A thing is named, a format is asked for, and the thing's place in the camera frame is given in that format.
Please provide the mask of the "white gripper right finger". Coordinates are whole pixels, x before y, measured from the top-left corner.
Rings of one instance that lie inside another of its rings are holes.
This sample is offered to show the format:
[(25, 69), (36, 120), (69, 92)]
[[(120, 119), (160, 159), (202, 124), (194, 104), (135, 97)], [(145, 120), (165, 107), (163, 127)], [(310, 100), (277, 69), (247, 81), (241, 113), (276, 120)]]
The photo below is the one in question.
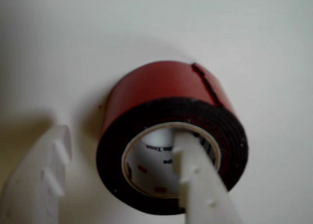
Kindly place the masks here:
[(174, 134), (173, 171), (179, 176), (179, 206), (187, 224), (243, 223), (206, 151), (188, 132)]

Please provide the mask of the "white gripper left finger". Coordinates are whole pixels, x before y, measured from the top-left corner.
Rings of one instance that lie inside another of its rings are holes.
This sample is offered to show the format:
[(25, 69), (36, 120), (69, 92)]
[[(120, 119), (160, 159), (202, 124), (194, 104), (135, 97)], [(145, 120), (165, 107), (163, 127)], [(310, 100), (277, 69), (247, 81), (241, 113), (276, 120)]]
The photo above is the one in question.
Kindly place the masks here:
[(67, 125), (51, 127), (31, 147), (6, 180), (0, 196), (2, 224), (57, 224), (59, 198), (72, 160)]

